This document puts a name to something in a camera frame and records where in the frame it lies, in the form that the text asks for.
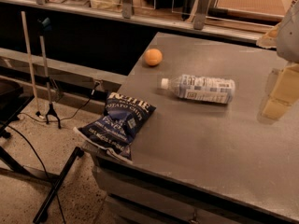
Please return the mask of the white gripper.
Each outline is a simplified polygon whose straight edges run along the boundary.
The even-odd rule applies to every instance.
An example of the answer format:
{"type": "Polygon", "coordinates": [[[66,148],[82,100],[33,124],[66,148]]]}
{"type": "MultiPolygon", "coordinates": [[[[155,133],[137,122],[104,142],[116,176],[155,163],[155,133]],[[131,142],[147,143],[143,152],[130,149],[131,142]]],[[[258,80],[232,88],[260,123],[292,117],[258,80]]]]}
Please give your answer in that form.
{"type": "Polygon", "coordinates": [[[256,45],[264,49],[277,47],[278,56],[291,62],[278,72],[262,111],[269,119],[280,119],[299,99],[299,0],[292,1],[281,24],[262,35],[256,45]]]}

